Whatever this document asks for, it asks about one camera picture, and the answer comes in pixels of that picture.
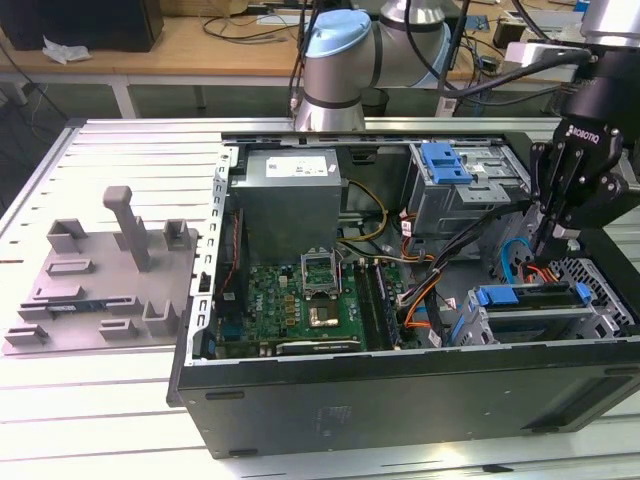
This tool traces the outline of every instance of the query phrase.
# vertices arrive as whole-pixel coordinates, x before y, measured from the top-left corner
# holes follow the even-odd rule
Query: robotic arm
[[[633,154],[623,157],[640,138],[640,2],[593,0],[581,31],[591,62],[566,86],[553,140],[531,150],[539,210],[531,243],[541,265],[564,256],[580,230],[640,203]]]
[[[425,75],[407,28],[420,54],[441,72],[451,35],[440,0],[409,4],[409,22],[404,21],[407,0],[387,2],[377,24],[362,12],[338,10],[318,17],[306,54],[296,130],[364,130],[362,88],[420,88],[435,81]],[[581,32],[585,43],[521,44],[519,50],[510,45],[522,52],[518,60],[524,67],[573,50],[591,54],[563,86],[562,121],[553,140],[531,150],[536,210],[531,245],[541,266],[565,256],[568,241],[582,229],[604,227],[640,203],[632,155],[623,156],[640,138],[640,2],[592,0]],[[441,93],[460,98],[464,92]]]

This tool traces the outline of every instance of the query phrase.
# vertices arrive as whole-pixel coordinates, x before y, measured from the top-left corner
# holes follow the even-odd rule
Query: circuit board
[[[363,318],[355,280],[356,265],[343,263],[339,270],[341,294],[338,295],[338,320],[335,326],[313,327],[313,305],[302,291],[300,265],[254,266],[249,279],[249,316],[244,321],[243,337],[249,341],[357,340],[367,349]],[[402,289],[395,264],[382,267],[385,287],[393,301]],[[322,283],[327,274],[315,268],[307,281]]]

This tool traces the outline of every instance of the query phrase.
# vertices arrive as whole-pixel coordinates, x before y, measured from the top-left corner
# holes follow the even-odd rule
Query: ram slot
[[[396,321],[396,314],[391,300],[389,299],[389,292],[387,292],[387,281],[380,265],[375,266],[375,274],[378,279],[378,292],[382,300],[382,311],[387,321],[387,329],[389,330],[389,338],[391,339],[391,345],[395,346],[400,343],[400,334],[398,332],[398,322]]]
[[[355,264],[353,277],[356,283],[356,293],[358,294],[358,304],[360,306],[360,315],[362,318],[362,327],[364,329],[364,337],[367,342],[367,350],[381,350],[380,334],[378,332],[378,323],[375,320],[375,312],[373,302],[371,301],[371,293],[367,282],[366,267]]]

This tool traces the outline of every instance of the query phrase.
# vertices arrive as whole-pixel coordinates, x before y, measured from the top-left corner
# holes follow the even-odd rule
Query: wire bundle
[[[475,86],[469,86],[462,90],[458,90],[455,86],[453,86],[451,83],[447,81],[447,74],[449,72],[449,67],[451,66],[451,63],[452,63],[453,54],[456,48],[459,45],[461,45],[461,40],[465,30],[465,24],[467,21],[467,12],[469,11],[470,3],[471,3],[471,0],[463,0],[462,2],[462,7],[460,9],[461,10],[460,17],[458,18],[458,22],[456,23],[456,28],[451,38],[451,44],[449,45],[449,49],[447,50],[447,54],[445,56],[445,60],[443,64],[444,73],[443,75],[440,75],[440,73],[438,73],[438,71],[436,71],[435,68],[433,68],[433,65],[431,65],[431,63],[429,63],[429,61],[424,57],[424,55],[418,48],[415,42],[415,39],[413,38],[413,33],[411,32],[411,22],[409,19],[409,14],[411,10],[411,0],[406,0],[404,23],[406,26],[405,30],[407,33],[407,40],[409,41],[409,44],[411,45],[413,52],[418,57],[420,62],[427,68],[427,70],[435,78],[438,79],[438,92],[444,97],[455,98],[455,99],[465,98],[466,101],[475,103],[478,105],[503,106],[502,104],[492,105],[490,102],[485,102],[483,100],[476,100],[469,97],[472,95],[476,95],[476,94],[488,91],[488,90],[492,90],[496,87],[499,87],[506,83],[510,83],[514,80],[518,80],[520,78],[533,75],[535,73],[539,73],[544,70],[548,70],[550,68],[558,67],[560,65],[583,64],[591,60],[591,52],[589,52],[588,50],[572,50],[569,52],[559,53],[555,56],[549,56],[539,62],[532,63],[531,65],[528,65],[526,67],[521,67],[509,73],[506,73],[504,75],[493,77],[485,83],[475,85]]]
[[[493,220],[510,213],[525,211],[530,205],[530,200],[521,200],[508,205],[501,205],[485,213],[478,220],[454,235],[429,265],[426,278],[418,285],[405,292],[402,297],[398,297],[399,305],[401,307],[411,305],[405,319],[405,326],[430,326],[416,324],[416,322],[413,322],[413,315],[415,314],[420,302],[440,281],[442,272],[448,265],[451,257],[457,255],[465,246],[477,240]]]

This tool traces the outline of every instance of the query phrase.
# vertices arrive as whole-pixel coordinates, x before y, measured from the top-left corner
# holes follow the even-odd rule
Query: open computer tower
[[[399,308],[430,255],[526,202],[530,146],[225,134],[168,395],[211,454],[571,432],[635,392],[640,277],[602,230],[538,274],[530,210],[499,215]]]

